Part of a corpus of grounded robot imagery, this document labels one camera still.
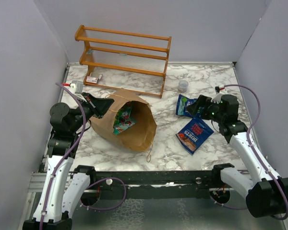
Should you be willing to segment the blue sweet chilli chips bag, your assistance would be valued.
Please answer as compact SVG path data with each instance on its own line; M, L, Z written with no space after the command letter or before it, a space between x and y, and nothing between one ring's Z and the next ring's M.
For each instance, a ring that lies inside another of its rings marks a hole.
M182 146L193 155L213 134L213 130L200 118L193 118L176 137Z

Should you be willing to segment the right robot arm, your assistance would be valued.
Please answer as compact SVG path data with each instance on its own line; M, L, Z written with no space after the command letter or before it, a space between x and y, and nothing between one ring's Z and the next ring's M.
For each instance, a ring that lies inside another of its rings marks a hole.
M281 177L267 162L253 141L247 126L238 119L239 102L231 94L217 96L218 102L200 95L186 110L191 115L218 123L220 134L238 153L250 177L242 175L231 164L216 165L211 182L215 187L225 184L244 199L255 218L272 216L288 218L288 178Z

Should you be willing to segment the blue salt vinegar chips bag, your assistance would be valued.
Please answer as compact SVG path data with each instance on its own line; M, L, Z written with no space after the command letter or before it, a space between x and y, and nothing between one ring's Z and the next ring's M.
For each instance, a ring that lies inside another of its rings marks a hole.
M176 112L175 112L175 115L178 115L178 116L185 116L185 117L189 117L189 118L194 118L196 116L199 116L203 110L202 107L200 107L197 111L197 114L196 115L191 115L187 110L186 110L186 107L193 104L194 102L197 101L197 98L194 98L194 99L190 99L186 96L183 96L182 94L180 94L178 96L178 101L177 101L177 104L176 104Z

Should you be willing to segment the brown paper bag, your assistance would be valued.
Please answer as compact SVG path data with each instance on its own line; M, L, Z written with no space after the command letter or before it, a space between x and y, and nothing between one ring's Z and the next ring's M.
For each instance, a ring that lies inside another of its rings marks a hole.
M149 162L157 128L150 104L125 89L109 94L108 98L113 99L114 103L102 118L90 119L91 127L112 143L130 150L147 152L146 161Z

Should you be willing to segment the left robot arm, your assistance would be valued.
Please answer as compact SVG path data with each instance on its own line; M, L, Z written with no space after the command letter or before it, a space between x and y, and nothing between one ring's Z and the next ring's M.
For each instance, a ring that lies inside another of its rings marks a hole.
M89 93L74 95L78 107L56 103L50 109L52 131L48 141L47 174L42 194L31 219L24 221L24 230L70 230L72 215L85 189L96 185L95 170L82 166L67 185L85 125L91 117L102 118L114 103L111 98L95 98Z

